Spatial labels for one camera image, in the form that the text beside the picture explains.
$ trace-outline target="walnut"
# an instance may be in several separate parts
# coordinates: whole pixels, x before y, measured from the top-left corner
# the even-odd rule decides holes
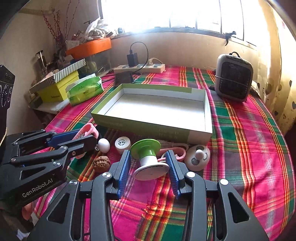
[[[107,156],[99,156],[93,161],[93,168],[97,173],[107,172],[110,165],[111,163]]]

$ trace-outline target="white round toy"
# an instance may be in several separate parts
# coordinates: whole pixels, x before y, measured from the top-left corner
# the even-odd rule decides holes
[[[186,152],[184,163],[190,171],[198,172],[205,168],[210,159],[210,150],[206,146],[197,145]]]
[[[101,138],[98,141],[98,147],[102,153],[107,153],[110,150],[110,143],[107,139]]]

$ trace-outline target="green spool toy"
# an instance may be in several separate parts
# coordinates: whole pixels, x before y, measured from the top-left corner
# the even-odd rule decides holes
[[[158,162],[156,154],[159,152],[161,144],[154,139],[144,139],[131,146],[131,156],[140,160],[141,167],[134,173],[137,180],[147,181],[165,175],[169,166],[166,163]]]

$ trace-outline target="orange tray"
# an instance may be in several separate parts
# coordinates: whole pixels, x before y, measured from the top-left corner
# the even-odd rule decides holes
[[[105,51],[107,49],[111,49],[110,38],[97,39],[85,44],[78,45],[67,50],[66,55],[72,55],[75,60],[80,60],[93,54]]]

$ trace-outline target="power strip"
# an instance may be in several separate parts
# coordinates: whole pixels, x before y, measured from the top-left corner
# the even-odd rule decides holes
[[[123,72],[134,72],[140,69],[143,64],[138,64],[137,66],[130,67],[128,65],[120,65],[114,69],[115,74],[123,73]],[[137,73],[162,73],[165,70],[164,64],[153,64],[151,66],[146,65],[141,70],[137,71]]]

